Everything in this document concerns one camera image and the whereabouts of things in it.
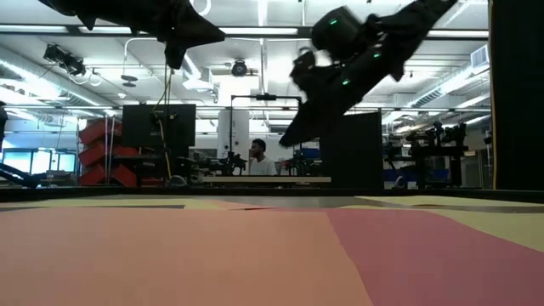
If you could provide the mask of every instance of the floor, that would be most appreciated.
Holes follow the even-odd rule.
[[[102,196],[0,205],[1,305],[542,305],[544,205]]]

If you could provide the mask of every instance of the black wall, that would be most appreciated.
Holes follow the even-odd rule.
[[[335,188],[383,189],[382,116],[379,112],[344,116],[321,137],[324,173]]]
[[[490,6],[496,189],[544,190],[537,150],[544,122],[543,17],[542,1],[494,0]]]

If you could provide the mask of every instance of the security camera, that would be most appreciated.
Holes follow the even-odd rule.
[[[230,70],[233,76],[243,77],[247,74],[246,61],[243,59],[237,59],[235,64],[232,65],[232,70]]]

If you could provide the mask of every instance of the white shirt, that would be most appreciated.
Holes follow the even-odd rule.
[[[274,161],[268,157],[265,157],[262,161],[257,161],[257,159],[254,159],[249,166],[249,175],[273,176],[277,174],[278,173],[275,171]]]

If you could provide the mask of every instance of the air duct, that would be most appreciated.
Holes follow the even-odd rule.
[[[56,93],[52,94],[60,96],[69,92],[74,98],[85,101],[88,105],[117,106],[112,101],[99,97],[97,94],[71,83],[70,80],[56,73],[48,72],[47,69],[32,63],[28,59],[24,59],[22,56],[6,48],[0,48],[0,65],[6,65],[10,70],[13,70],[12,68],[19,70],[14,71],[14,73],[28,79],[27,81],[35,82],[35,86],[43,86],[48,91],[56,91]]]

